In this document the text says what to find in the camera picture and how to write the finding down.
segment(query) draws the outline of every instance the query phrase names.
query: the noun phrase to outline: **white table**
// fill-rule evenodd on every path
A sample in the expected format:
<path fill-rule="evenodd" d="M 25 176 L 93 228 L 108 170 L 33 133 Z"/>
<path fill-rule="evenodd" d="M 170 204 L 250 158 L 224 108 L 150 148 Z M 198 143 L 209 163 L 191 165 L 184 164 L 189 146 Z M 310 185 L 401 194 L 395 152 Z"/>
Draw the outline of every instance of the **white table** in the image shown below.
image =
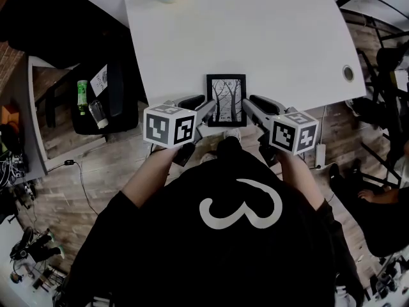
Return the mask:
<path fill-rule="evenodd" d="M 206 74 L 245 74 L 247 96 L 306 110 L 365 95 L 334 0 L 125 0 L 150 104 L 206 95 Z M 343 75 L 349 65 L 352 82 Z"/>

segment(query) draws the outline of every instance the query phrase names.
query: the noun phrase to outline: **hand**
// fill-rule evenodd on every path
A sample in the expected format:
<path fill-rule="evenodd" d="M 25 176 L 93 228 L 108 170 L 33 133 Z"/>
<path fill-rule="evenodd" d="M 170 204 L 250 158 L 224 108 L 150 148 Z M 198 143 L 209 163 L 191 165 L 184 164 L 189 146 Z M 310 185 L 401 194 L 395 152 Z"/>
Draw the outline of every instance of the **hand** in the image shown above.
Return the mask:
<path fill-rule="evenodd" d="M 365 199 L 368 202 L 373 202 L 373 198 L 375 197 L 375 195 L 371 190 L 362 190 L 358 193 L 358 197 L 361 199 Z"/>

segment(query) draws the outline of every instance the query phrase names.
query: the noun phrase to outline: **forearm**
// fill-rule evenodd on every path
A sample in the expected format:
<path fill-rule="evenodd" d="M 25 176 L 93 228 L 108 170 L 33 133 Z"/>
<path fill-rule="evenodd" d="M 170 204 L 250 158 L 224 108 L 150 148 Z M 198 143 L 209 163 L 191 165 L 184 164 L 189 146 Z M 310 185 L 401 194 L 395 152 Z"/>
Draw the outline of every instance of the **forearm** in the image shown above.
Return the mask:
<path fill-rule="evenodd" d="M 398 195 L 399 195 L 399 190 L 392 189 L 385 193 L 377 194 L 376 196 L 373 197 L 371 202 L 379 203 L 379 204 L 398 203 L 398 198 L 397 198 Z"/>
<path fill-rule="evenodd" d="M 318 210 L 324 202 L 324 197 L 305 162 L 298 156 L 286 152 L 279 152 L 277 158 L 281 163 L 284 182 L 298 189 L 310 205 Z"/>
<path fill-rule="evenodd" d="M 150 155 L 122 189 L 138 208 L 165 185 L 177 150 L 165 149 Z"/>

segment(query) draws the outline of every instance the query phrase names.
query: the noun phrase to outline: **picture frame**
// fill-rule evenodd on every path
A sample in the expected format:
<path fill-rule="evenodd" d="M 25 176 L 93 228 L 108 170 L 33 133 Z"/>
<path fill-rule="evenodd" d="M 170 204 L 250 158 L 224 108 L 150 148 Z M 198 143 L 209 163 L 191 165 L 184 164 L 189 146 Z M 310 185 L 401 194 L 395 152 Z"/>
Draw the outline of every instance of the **picture frame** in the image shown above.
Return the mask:
<path fill-rule="evenodd" d="M 242 127 L 247 115 L 241 101 L 246 98 L 243 74 L 210 74 L 206 76 L 208 101 L 216 101 L 216 110 L 208 120 L 209 127 Z"/>

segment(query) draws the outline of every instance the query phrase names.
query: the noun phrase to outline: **water bottle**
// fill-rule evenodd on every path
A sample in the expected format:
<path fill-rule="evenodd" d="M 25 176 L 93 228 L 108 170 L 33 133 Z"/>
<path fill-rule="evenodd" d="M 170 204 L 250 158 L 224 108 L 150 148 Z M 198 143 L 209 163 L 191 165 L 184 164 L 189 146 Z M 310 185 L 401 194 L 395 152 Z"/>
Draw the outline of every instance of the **water bottle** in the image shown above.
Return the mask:
<path fill-rule="evenodd" d="M 88 109 L 96 122 L 96 126 L 98 126 L 99 129 L 103 129 L 108 125 L 108 120 L 105 117 L 102 105 L 98 100 L 92 101 L 92 103 L 89 104 Z"/>

